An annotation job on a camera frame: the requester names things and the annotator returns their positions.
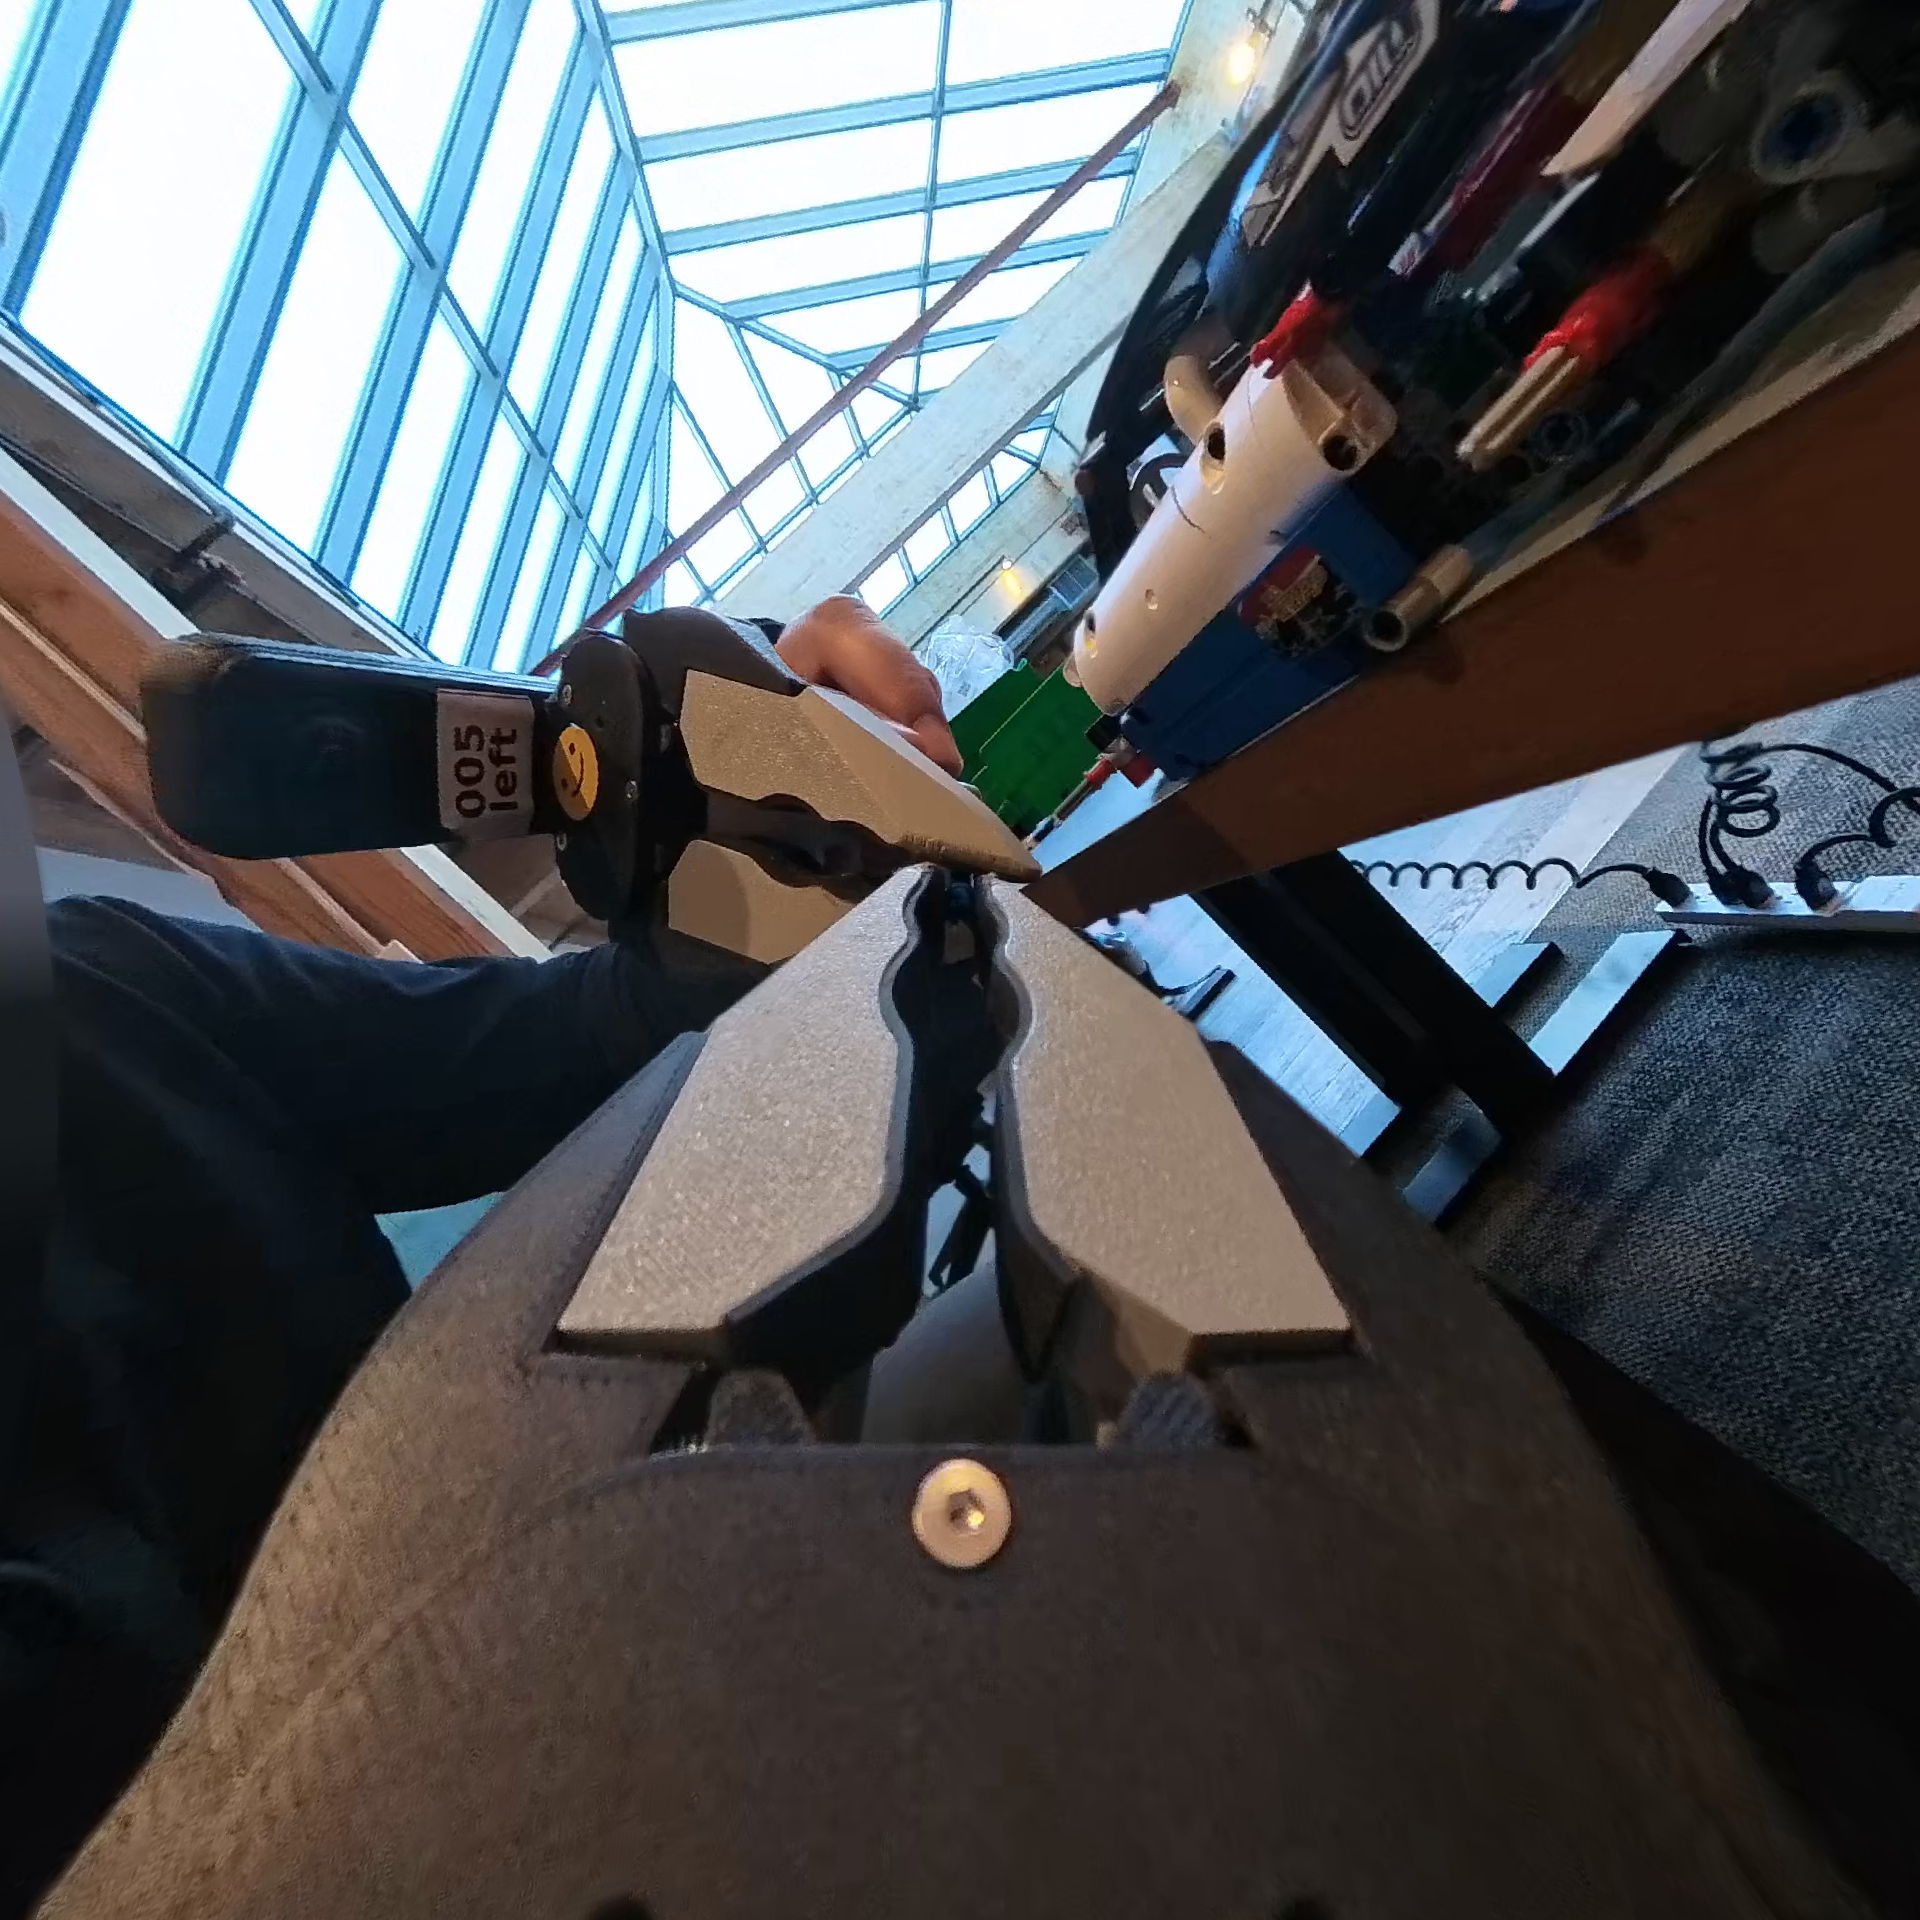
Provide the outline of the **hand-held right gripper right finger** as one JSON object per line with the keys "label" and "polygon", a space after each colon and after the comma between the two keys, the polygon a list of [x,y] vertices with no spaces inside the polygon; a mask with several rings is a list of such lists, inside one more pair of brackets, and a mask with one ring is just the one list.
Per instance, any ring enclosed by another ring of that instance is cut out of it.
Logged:
{"label": "hand-held right gripper right finger", "polygon": [[1195,1030],[1006,881],[993,937],[999,1295],[1067,1430],[1151,1378],[1327,1358],[1347,1305]]}

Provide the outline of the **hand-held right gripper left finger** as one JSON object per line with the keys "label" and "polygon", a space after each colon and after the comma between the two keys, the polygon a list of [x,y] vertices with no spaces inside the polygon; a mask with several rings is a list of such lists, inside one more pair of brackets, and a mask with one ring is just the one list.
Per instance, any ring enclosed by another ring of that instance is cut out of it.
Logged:
{"label": "hand-held right gripper left finger", "polygon": [[944,878],[902,871],[719,1018],[560,1315],[578,1354],[779,1374],[817,1401],[905,1325],[915,1046]]}

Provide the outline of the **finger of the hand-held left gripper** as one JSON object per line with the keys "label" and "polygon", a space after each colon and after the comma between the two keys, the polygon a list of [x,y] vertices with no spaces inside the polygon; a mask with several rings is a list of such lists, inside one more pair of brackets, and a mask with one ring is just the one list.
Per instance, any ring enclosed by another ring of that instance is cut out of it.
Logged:
{"label": "finger of the hand-held left gripper", "polygon": [[987,803],[848,696],[692,671],[680,735],[708,825],[886,871],[930,865],[1032,883],[1041,865]]}
{"label": "finger of the hand-held left gripper", "polygon": [[783,966],[876,889],[872,878],[783,871],[748,848],[692,839],[665,878],[665,929],[758,966]]}

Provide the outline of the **toy brick car model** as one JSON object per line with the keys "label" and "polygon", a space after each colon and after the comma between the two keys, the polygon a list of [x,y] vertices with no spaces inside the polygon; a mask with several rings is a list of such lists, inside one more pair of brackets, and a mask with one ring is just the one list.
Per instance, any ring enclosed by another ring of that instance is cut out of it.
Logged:
{"label": "toy brick car model", "polygon": [[1315,13],[1122,331],[1066,678],[1179,786],[1915,248],[1915,6]]}

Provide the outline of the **person's left hand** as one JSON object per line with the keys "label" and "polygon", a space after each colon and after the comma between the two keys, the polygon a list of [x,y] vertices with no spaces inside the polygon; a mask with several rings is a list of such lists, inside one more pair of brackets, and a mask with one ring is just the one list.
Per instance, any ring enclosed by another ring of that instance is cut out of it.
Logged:
{"label": "person's left hand", "polygon": [[948,778],[964,774],[939,681],[864,599],[823,599],[783,627],[776,650],[801,679],[866,707]]}

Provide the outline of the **clear plastic bag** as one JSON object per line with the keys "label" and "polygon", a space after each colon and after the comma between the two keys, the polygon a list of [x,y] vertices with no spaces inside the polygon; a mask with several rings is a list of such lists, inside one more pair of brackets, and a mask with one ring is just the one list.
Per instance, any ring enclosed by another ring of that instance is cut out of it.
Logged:
{"label": "clear plastic bag", "polygon": [[948,720],[1018,669],[1018,650],[1006,639],[960,623],[915,641],[910,653],[938,681]]}

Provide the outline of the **green storage bin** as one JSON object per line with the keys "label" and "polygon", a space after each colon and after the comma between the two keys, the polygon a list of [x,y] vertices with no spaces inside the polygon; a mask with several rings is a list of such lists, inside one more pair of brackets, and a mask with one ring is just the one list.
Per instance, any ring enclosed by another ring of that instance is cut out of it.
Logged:
{"label": "green storage bin", "polygon": [[1032,835],[1099,760],[1107,715],[1064,671],[996,678],[951,720],[964,781],[1016,835]]}

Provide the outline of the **wooden panel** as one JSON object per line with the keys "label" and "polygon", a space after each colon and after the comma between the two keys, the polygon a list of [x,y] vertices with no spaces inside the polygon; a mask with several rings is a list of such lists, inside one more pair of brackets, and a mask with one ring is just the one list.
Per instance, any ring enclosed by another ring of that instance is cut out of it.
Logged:
{"label": "wooden panel", "polygon": [[191,623],[23,465],[2,457],[2,683],[14,719],[95,800],[271,934],[439,962],[547,959],[532,930],[447,854],[234,859],[187,847],[154,803],[142,671]]}

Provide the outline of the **red ceiling pipe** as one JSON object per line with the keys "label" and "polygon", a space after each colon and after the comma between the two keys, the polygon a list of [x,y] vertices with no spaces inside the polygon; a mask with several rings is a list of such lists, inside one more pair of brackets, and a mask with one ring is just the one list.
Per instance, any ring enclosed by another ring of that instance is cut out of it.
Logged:
{"label": "red ceiling pipe", "polygon": [[1028,251],[1033,238],[1042,227],[1057,219],[1072,200],[1090,184],[1105,179],[1113,166],[1171,110],[1182,102],[1185,85],[1176,79],[1166,82],[1142,107],[1120,125],[1107,143],[1090,155],[1079,160],[1066,177],[1047,190],[1026,216],[1009,230],[994,248],[977,256],[956,280],[947,285],[944,295],[924,304],[895,338],[881,344],[873,354],[857,366],[843,383],[834,385],[820,408],[806,417],[793,432],[767,450],[767,456],[735,481],[735,485],[716,497],[707,510],[690,520],[672,541],[650,552],[640,566],[598,607],[585,609],[572,623],[559,627],[554,645],[521,673],[532,678],[548,678],[559,671],[566,653],[587,632],[603,629],[614,618],[633,610],[640,599],[684,558],[696,545],[702,545],[730,517],[745,510],[748,498],[769,485],[784,467],[806,467],[803,450],[818,439],[828,423],[850,415],[857,398],[883,385],[887,371],[905,360],[920,357],[924,344],[944,327],[947,319],[967,303],[979,286],[996,272],[1016,264],[1016,256]]}

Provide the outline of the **white power strip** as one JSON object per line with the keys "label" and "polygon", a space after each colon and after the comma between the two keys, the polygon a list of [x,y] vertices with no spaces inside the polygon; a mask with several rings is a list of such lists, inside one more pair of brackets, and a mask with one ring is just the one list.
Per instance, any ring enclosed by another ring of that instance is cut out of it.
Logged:
{"label": "white power strip", "polygon": [[1913,939],[1918,937],[1918,878],[1838,881],[1819,904],[1801,898],[1793,886],[1774,887],[1760,905],[1722,904],[1713,889],[1692,887],[1683,904],[1660,904],[1656,913],[1676,929],[1782,929]]}

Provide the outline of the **tall glass window wall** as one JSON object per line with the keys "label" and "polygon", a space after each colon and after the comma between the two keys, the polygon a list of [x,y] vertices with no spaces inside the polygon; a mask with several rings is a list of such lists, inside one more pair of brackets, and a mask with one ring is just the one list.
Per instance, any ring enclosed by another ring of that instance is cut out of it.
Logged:
{"label": "tall glass window wall", "polygon": [[[526,669],[1207,43],[1198,6],[6,6],[6,323]],[[1145,205],[1147,134],[650,605],[711,605]]]}

